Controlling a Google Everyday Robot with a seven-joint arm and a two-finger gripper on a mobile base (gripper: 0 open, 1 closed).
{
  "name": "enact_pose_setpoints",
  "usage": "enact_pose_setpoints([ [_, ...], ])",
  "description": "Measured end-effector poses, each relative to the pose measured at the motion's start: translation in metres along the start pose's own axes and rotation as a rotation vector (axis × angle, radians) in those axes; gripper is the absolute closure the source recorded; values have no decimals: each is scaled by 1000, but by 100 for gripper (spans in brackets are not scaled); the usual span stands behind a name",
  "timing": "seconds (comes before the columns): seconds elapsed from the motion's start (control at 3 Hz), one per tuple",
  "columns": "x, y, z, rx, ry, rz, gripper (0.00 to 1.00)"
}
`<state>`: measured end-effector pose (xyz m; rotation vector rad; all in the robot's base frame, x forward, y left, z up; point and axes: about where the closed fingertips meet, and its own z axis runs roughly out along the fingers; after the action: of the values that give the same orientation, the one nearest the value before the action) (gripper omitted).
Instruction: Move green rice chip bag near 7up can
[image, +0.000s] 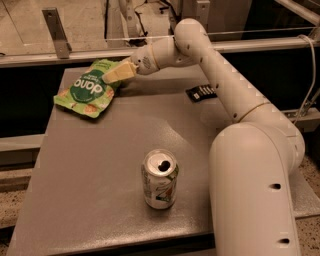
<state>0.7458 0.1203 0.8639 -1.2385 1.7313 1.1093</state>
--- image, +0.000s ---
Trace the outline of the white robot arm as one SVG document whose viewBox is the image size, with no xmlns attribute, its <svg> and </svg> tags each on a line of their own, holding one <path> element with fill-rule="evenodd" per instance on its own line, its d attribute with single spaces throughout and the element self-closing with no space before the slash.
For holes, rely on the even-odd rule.
<svg viewBox="0 0 320 256">
<path fill-rule="evenodd" d="M 232 120 L 209 153 L 217 256 L 301 256 L 290 175 L 301 164 L 299 129 L 216 51 L 204 27 L 180 21 L 174 35 L 136 50 L 107 83 L 197 64 Z"/>
</svg>

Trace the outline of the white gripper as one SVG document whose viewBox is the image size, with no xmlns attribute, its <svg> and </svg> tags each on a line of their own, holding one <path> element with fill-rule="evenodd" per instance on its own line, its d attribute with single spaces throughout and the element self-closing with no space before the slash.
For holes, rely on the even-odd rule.
<svg viewBox="0 0 320 256">
<path fill-rule="evenodd" d="M 116 67 L 108 70 L 102 76 L 102 80 L 106 84 L 126 80 L 136 75 L 136 69 L 140 75 L 149 75 L 159 70 L 151 45 L 140 47 L 131 57 L 119 61 Z"/>
</svg>

